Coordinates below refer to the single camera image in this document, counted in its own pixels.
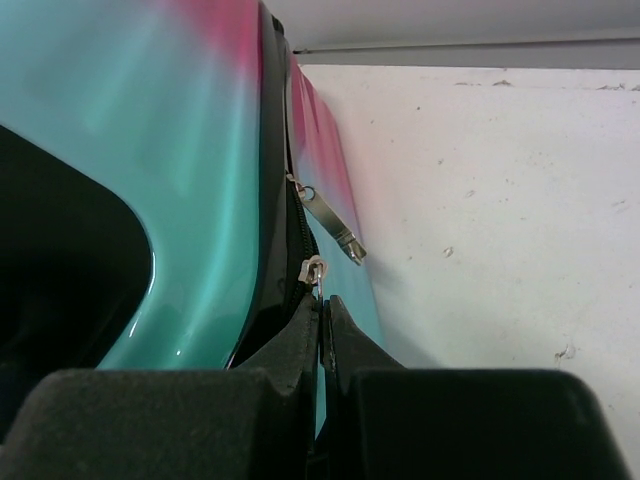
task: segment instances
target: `black opening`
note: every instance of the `black opening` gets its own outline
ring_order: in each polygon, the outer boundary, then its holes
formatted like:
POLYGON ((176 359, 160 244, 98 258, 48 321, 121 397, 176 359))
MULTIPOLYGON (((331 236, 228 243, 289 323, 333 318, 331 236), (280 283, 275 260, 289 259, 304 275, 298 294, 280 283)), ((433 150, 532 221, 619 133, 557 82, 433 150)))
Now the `black opening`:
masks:
POLYGON ((40 378, 99 363, 150 274, 122 200, 0 127, 0 439, 40 378))

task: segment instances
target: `glossy teal surface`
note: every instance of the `glossy teal surface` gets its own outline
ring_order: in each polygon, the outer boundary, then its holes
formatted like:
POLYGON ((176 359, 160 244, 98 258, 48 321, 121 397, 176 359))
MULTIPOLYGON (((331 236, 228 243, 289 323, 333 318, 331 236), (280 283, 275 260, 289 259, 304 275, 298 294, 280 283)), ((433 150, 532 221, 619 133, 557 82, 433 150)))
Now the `glossy teal surface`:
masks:
POLYGON ((168 0, 0 2, 0 123, 116 193, 151 243, 148 294, 101 368, 220 367, 244 324, 258 15, 234 5, 220 21, 248 33, 218 51, 168 0))

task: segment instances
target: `black rubber edge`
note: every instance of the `black rubber edge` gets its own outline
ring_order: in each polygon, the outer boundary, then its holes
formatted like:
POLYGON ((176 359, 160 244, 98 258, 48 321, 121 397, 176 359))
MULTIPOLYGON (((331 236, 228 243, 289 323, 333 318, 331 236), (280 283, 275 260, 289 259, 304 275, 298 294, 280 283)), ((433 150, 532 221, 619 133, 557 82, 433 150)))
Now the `black rubber edge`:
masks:
POLYGON ((247 331, 258 314, 277 220, 278 197, 285 181, 284 85, 286 66, 274 17, 260 3, 262 78, 260 82, 259 244, 258 272, 247 318, 225 368, 234 364, 247 331))

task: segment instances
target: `zipper pull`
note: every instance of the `zipper pull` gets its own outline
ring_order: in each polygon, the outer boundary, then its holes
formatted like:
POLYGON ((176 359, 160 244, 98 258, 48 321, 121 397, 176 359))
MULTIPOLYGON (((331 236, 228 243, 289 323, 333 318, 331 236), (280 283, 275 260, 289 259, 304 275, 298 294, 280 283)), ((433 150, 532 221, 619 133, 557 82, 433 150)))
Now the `zipper pull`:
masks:
POLYGON ((302 205, 318 220, 320 225, 329 232, 335 241, 338 242, 338 245, 347 257, 353 260, 356 265, 362 265, 362 260, 367 255, 367 251, 335 210, 325 202, 315 188, 303 185, 291 174, 287 175, 287 180, 296 185, 296 190, 298 191, 302 205))
POLYGON ((318 287, 318 301, 320 305, 323 303, 322 298, 322 279, 329 272, 329 264, 320 255, 314 255, 309 260, 304 260, 300 267, 298 281, 318 287))

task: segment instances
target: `zipper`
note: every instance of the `zipper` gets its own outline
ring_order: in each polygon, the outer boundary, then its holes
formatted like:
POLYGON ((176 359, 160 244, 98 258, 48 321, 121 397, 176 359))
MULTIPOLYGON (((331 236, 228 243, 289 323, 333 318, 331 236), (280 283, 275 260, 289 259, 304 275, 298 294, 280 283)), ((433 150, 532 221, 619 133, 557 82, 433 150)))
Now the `zipper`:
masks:
POLYGON ((306 285, 318 287, 318 302, 320 306, 324 303, 322 297, 322 280, 326 278, 329 272, 329 264, 320 256, 314 255, 308 260, 302 262, 298 281, 306 285))
MULTIPOLYGON (((320 253, 318 249, 318 243, 316 242, 315 237, 313 236, 313 232, 311 228, 309 228, 309 224, 307 223, 307 217, 304 214, 304 208, 302 206, 302 201, 300 200, 297 191, 294 191, 294 208, 296 211, 296 220, 297 224, 300 227, 300 233, 302 238, 302 251, 303 251, 303 259, 311 259, 314 255, 318 255, 320 253)), ((291 295, 289 303, 283 309, 284 318, 287 320, 291 318, 293 313, 298 308, 298 305, 302 301, 302 298, 307 294, 313 287, 310 287, 306 282, 302 282, 300 280, 296 281, 293 293, 291 295)))
POLYGON ((345 255, 356 265, 362 265, 367 251, 336 211, 329 206, 314 187, 303 185, 291 174, 287 175, 287 180, 295 185, 302 205, 333 237, 345 255))

